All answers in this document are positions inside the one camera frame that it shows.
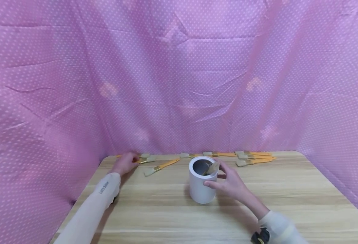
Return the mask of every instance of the white cup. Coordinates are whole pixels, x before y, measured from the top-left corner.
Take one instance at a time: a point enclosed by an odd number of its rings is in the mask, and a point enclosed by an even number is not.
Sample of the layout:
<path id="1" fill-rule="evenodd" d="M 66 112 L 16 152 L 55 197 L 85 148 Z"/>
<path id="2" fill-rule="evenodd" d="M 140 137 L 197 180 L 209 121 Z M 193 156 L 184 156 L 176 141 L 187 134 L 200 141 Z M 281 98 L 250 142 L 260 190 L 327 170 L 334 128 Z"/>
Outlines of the white cup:
<path id="1" fill-rule="evenodd" d="M 206 180 L 217 181 L 218 174 L 218 170 L 216 170 L 211 175 L 200 175 L 199 173 L 202 174 L 204 172 L 204 160 L 207 160 L 212 164 L 215 163 L 214 159 L 210 157 L 199 156 L 193 158 L 188 165 L 190 170 L 190 196 L 194 201 L 200 204 L 207 204 L 213 201 L 215 197 L 215 190 L 204 186 L 203 183 Z"/>

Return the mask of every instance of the person's right hand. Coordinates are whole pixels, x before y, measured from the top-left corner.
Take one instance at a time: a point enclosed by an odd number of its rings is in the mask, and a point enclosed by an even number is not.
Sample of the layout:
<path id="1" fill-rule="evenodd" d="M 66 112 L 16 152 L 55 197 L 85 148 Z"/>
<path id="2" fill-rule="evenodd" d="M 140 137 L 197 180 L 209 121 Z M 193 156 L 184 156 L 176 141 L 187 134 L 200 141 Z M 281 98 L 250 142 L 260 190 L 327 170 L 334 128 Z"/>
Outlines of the person's right hand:
<path id="1" fill-rule="evenodd" d="M 220 190 L 231 198 L 241 201 L 243 195 L 249 192 L 248 188 L 241 180 L 237 171 L 229 167 L 225 162 L 220 159 L 215 159 L 220 162 L 220 170 L 222 170 L 225 175 L 218 175 L 220 179 L 225 179 L 223 182 L 214 182 L 206 180 L 204 185 L 212 189 Z"/>

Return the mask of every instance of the pink curtain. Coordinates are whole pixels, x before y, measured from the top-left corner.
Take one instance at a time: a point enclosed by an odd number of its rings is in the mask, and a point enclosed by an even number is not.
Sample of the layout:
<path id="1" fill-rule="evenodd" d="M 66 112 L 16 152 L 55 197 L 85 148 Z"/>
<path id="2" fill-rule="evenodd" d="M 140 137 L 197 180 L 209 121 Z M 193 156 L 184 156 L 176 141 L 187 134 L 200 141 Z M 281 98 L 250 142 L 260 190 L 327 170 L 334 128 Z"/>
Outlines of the pink curtain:
<path id="1" fill-rule="evenodd" d="M 0 0 L 0 243 L 129 149 L 297 150 L 358 208 L 358 0 Z"/>

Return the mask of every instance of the wooden table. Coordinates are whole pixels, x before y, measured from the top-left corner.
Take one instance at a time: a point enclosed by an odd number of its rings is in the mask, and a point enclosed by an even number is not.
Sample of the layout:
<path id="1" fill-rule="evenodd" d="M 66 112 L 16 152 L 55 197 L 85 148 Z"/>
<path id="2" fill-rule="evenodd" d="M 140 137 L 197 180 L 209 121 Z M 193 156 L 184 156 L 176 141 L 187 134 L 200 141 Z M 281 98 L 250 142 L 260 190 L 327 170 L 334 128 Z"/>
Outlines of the wooden table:
<path id="1" fill-rule="evenodd" d="M 292 219 L 309 243 L 358 243 L 358 210 L 302 154 L 272 154 L 278 159 L 241 168 L 234 164 L 237 158 L 221 158 L 265 205 Z M 158 155 L 158 161 L 135 170 L 103 216 L 92 244 L 251 243 L 258 226 L 246 207 L 221 194 L 208 205 L 190 198 L 190 159 L 149 177 L 143 175 L 145 168 L 177 157 Z M 104 159 L 54 239 L 115 160 Z"/>

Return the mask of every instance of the black wristwatch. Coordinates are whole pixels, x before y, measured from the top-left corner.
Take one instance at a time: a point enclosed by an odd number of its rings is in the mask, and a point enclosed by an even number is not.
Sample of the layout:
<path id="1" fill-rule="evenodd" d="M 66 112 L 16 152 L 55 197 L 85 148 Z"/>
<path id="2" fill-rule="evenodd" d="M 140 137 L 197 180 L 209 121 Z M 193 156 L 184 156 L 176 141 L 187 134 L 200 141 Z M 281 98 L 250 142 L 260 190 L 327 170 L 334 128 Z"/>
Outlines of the black wristwatch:
<path id="1" fill-rule="evenodd" d="M 270 233 L 266 228 L 260 228 L 260 233 L 255 232 L 251 237 L 251 242 L 254 244 L 268 244 L 270 240 Z"/>

